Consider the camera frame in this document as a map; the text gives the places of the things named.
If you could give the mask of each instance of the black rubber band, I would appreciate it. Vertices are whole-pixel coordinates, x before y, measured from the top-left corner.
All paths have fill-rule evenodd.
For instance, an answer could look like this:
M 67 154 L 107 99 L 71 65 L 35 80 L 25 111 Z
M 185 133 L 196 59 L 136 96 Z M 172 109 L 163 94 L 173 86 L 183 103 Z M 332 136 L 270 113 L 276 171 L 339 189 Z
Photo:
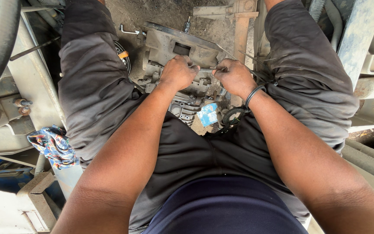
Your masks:
M 248 98 L 246 99 L 246 102 L 245 102 L 245 107 L 247 109 L 249 109 L 248 105 L 249 105 L 249 102 L 251 101 L 251 98 L 255 95 L 255 93 L 257 93 L 258 90 L 262 89 L 264 92 L 266 92 L 266 88 L 265 86 L 263 85 L 259 85 L 257 88 L 255 88 L 254 90 L 252 90 L 252 92 L 249 94 Z

